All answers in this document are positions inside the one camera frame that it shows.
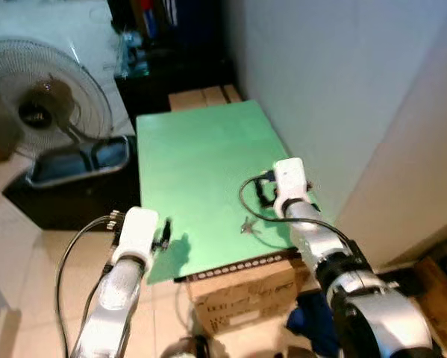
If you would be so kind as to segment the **blue cloth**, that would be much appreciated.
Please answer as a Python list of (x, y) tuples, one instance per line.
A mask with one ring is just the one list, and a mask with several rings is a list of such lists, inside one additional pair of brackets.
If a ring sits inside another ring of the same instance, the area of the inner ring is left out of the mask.
[(325, 294), (321, 291), (304, 292), (298, 294), (296, 303), (297, 307), (286, 320), (288, 331), (308, 339), (312, 351), (319, 357), (339, 358), (340, 342)]

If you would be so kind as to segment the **flat brown cardboard box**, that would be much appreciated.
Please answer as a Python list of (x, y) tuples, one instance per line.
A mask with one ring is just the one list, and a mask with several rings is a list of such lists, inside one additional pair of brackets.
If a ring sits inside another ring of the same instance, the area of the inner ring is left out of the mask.
[(243, 102), (243, 97), (232, 84), (171, 93), (168, 99), (173, 112)]

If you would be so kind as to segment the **black storage bin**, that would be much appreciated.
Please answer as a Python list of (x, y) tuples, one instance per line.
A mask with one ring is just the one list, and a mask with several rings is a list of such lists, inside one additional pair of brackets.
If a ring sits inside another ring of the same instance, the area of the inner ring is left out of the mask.
[(21, 173), (1, 193), (42, 230), (76, 231), (94, 218), (141, 205), (139, 163), (132, 158), (117, 172), (47, 189), (35, 189)]

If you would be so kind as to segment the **green board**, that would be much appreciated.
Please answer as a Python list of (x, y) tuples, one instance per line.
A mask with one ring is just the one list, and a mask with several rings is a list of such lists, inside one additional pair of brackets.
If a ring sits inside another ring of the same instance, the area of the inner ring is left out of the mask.
[(293, 247), (285, 224), (257, 219), (260, 234), (240, 232), (260, 211), (245, 180), (288, 158), (256, 101), (138, 116), (137, 147), (142, 206), (172, 220), (150, 284)]

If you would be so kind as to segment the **black cabinet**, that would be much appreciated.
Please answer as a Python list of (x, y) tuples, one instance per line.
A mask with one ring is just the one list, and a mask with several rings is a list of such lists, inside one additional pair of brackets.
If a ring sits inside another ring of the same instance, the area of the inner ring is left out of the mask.
[(223, 0), (106, 0), (116, 31), (115, 84), (131, 122), (169, 112), (169, 95), (236, 80)]

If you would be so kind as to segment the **brown wooden box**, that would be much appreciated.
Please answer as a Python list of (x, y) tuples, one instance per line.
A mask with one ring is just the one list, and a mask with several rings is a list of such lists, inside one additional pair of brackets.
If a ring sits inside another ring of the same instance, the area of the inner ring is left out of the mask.
[(436, 341), (447, 349), (447, 274), (428, 257), (418, 260), (413, 270), (423, 284), (417, 303)]

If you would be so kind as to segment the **grey standing fan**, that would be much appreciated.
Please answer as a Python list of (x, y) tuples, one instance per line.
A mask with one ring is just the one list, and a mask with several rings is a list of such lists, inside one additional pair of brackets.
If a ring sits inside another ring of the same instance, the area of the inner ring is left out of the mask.
[(0, 100), (33, 160), (23, 180), (36, 189), (116, 174), (134, 146), (115, 134), (106, 93), (89, 69), (36, 39), (0, 38)]

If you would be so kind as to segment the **silver keys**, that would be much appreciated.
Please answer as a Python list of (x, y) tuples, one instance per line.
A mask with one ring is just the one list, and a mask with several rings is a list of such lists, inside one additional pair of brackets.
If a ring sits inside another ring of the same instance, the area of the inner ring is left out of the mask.
[(260, 234), (260, 230), (256, 228), (257, 219), (246, 217), (244, 218), (243, 224), (240, 226), (240, 232), (241, 234), (248, 234), (248, 235), (258, 235)]

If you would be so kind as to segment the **black laser toner box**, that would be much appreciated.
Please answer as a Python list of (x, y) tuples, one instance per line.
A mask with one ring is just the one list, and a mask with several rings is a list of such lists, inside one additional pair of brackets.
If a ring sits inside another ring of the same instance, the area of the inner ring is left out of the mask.
[(417, 297), (425, 293), (425, 284), (422, 283), (413, 267), (399, 267), (376, 274), (391, 289), (399, 291), (407, 297)]

